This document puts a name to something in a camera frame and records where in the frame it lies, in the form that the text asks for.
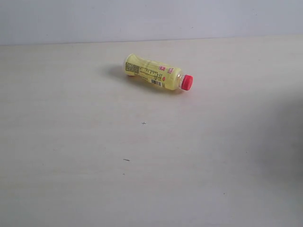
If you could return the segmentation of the yellow bottle red cap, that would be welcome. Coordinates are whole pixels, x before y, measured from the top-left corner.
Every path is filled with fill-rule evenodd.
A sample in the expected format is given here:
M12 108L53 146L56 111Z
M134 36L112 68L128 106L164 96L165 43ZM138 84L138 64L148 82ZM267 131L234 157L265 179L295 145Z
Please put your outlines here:
M126 57L123 68L128 76L138 76L153 85L168 90L189 91L193 84L193 77L183 73L181 68L158 61L145 60L135 54Z

